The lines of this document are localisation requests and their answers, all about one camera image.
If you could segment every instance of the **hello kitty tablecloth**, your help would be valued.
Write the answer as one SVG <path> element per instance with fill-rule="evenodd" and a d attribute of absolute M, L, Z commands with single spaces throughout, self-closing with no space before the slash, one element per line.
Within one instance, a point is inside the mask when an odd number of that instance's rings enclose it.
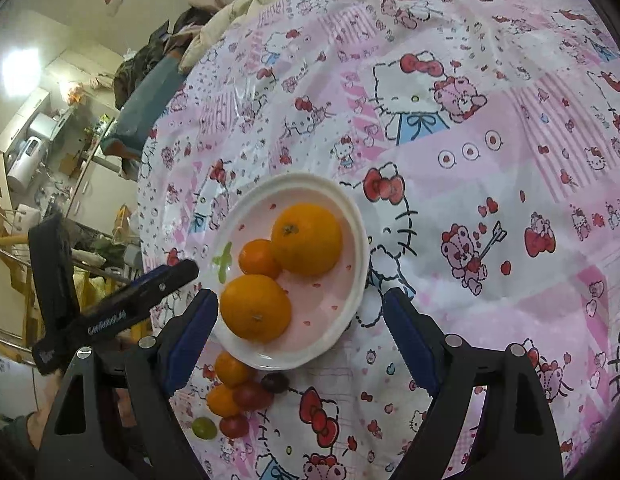
<path fill-rule="evenodd" d="M 308 171 L 370 239 L 341 339 L 287 373 L 250 433 L 195 438 L 221 348 L 172 399 L 215 479 L 388 478 L 430 403 L 383 322 L 401 287 L 445 333 L 528 350 L 565 469 L 620 393 L 620 54 L 587 0 L 280 0 L 227 31 L 146 142 L 146 269 L 201 266 L 241 195 Z M 159 330 L 200 284 L 152 314 Z M 447 475 L 468 458 L 478 387 Z"/>

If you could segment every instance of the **rice cooker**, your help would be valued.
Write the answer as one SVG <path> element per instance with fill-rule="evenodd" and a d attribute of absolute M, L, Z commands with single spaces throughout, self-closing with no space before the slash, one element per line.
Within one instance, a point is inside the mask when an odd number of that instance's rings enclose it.
<path fill-rule="evenodd" d="M 8 173 L 7 181 L 10 191 L 17 194 L 26 193 L 36 168 L 45 158 L 46 152 L 45 143 L 41 139 L 36 137 L 27 139 L 26 145 L 18 154 Z"/>

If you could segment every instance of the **large orange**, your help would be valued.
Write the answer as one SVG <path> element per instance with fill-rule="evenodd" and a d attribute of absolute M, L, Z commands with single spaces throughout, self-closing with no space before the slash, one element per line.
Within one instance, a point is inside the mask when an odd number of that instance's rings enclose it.
<path fill-rule="evenodd" d="M 241 412 L 234 399 L 232 399 L 232 390 L 225 384 L 218 384 L 213 387 L 207 394 L 207 407 L 210 411 L 218 416 L 234 416 Z"/>
<path fill-rule="evenodd" d="M 215 372 L 219 381 L 229 388 L 235 388 L 254 376 L 253 368 L 225 350 L 216 358 Z"/>
<path fill-rule="evenodd" d="M 272 228 L 272 253 L 285 270 L 304 276 L 328 272 L 341 257 L 343 236 L 335 216 L 324 207 L 295 204 Z"/>
<path fill-rule="evenodd" d="M 239 267 L 244 274 L 263 274 L 273 280 L 281 274 L 281 265 L 272 256 L 270 240 L 252 240 L 246 243 L 239 254 Z"/>
<path fill-rule="evenodd" d="M 238 337 L 267 343 L 279 337 L 290 323 L 292 305 L 272 278 L 246 274 L 228 283 L 221 293 L 219 311 Z"/>

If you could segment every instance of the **hello kitty print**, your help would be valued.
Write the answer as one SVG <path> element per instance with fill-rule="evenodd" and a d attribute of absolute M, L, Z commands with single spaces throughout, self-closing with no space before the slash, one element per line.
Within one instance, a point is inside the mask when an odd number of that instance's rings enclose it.
<path fill-rule="evenodd" d="M 208 475 L 392 476 L 431 403 L 385 325 L 393 287 L 473 346 L 522 344 L 573 467 L 620 395 L 620 52 L 588 1 L 279 0 L 235 22 L 148 133 L 145 269 L 226 261 L 209 248 L 232 208 L 288 172 L 357 205 L 363 300 L 243 438 L 191 433 L 219 422 L 207 342 L 172 404 Z M 204 286 L 155 307 L 154 330 Z M 468 462 L 486 395 L 473 390 L 445 476 Z"/>

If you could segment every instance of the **blue gripper pad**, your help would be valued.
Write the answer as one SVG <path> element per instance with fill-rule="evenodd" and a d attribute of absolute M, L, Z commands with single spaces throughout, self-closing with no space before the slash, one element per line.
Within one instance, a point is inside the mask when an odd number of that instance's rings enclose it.
<path fill-rule="evenodd" d="M 159 350 L 161 380 L 168 398 L 187 384 L 215 326 L 218 311 L 216 294 L 204 288 L 199 290 L 181 316 L 173 317 L 163 328 L 165 332 L 170 323 L 177 322 L 177 330 L 168 333 Z"/>
<path fill-rule="evenodd" d="M 423 340 L 413 318 L 421 316 L 408 297 L 398 288 L 383 295 L 383 319 L 410 371 L 414 382 L 436 397 L 439 380 L 435 372 L 434 355 Z"/>

